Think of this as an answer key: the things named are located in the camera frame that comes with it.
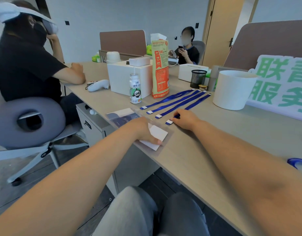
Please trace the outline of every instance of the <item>white sign with green text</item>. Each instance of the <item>white sign with green text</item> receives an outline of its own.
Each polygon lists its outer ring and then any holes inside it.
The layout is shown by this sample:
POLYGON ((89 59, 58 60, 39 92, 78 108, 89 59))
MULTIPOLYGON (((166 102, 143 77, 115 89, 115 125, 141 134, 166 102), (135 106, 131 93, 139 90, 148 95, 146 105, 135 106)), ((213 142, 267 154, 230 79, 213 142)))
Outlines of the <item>white sign with green text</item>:
POLYGON ((248 105, 302 120, 302 58, 260 55, 248 105))

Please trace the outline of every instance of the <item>hand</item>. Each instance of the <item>hand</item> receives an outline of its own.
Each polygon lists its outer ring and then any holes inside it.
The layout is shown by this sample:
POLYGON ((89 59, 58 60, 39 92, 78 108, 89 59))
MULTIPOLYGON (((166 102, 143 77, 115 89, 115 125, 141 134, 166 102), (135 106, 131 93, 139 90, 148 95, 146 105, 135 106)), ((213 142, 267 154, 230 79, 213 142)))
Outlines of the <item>hand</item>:
POLYGON ((186 130, 193 131, 194 127, 196 126, 196 123, 200 121, 200 119, 189 110, 179 108, 174 113, 174 116, 176 116, 177 114, 180 114, 180 119, 171 118, 170 120, 173 121, 173 123, 175 123, 176 125, 186 130))
POLYGON ((184 49, 179 49, 178 52, 184 57, 187 58, 188 57, 188 52, 184 49))
POLYGON ((82 64, 72 63, 71 64, 71 69, 73 69, 74 71, 76 71, 78 73, 83 73, 83 66, 82 66, 82 64))
POLYGON ((149 130, 149 124, 145 117, 131 120, 124 126, 128 127, 128 131, 134 131, 137 140, 148 141, 153 144, 161 145, 162 141, 153 137, 149 130))
POLYGON ((58 36, 57 36, 56 34, 47 35, 46 38, 47 38, 47 39, 50 39, 50 40, 59 40, 59 39, 58 39, 58 36))

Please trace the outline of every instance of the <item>black object on box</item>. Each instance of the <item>black object on box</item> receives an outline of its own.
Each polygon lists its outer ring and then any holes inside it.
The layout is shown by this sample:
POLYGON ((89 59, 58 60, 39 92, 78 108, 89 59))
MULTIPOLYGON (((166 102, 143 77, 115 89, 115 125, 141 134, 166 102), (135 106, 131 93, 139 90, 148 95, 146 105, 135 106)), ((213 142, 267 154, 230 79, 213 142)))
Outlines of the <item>black object on box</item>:
POLYGON ((190 82, 190 87, 199 89, 199 85, 204 83, 204 80, 206 79, 207 71, 205 70, 192 70, 192 77, 190 82))

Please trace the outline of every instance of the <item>bottle label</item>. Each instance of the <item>bottle label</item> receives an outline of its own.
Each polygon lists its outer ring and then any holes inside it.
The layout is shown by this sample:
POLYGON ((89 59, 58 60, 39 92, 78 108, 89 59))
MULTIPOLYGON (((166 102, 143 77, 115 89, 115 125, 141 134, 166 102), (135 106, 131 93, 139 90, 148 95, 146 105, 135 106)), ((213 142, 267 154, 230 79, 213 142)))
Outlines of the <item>bottle label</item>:
POLYGON ((130 86, 130 102, 131 103, 141 103, 141 90, 140 90, 139 80, 134 81, 130 86))

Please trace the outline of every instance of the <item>desk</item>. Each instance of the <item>desk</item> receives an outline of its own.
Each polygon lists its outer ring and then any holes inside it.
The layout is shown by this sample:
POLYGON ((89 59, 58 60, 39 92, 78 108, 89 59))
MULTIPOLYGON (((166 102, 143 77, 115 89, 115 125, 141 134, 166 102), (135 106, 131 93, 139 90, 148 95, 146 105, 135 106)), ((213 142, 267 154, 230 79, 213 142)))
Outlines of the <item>desk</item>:
MULTIPOLYGON (((87 81, 108 79, 105 63, 82 64, 87 81)), ((170 94, 189 89, 188 82, 178 79, 178 68, 174 66, 169 70, 170 94)), ((65 85, 106 121, 107 113, 132 107, 128 96, 111 90, 88 92, 85 90, 86 84, 65 85)), ((200 119, 274 155, 302 158, 302 121, 247 105, 240 111, 225 110, 215 106, 212 100, 213 98, 208 98, 192 111, 200 119)), ((154 102, 150 95, 138 107, 154 102)), ((141 113, 149 118, 155 116, 147 115, 146 111, 141 113)), ((166 115, 157 121, 164 124, 170 117, 171 115, 166 115)), ((170 128, 174 133, 160 154, 148 156, 240 233, 248 236, 263 235, 201 144, 177 126, 171 125, 170 128)))

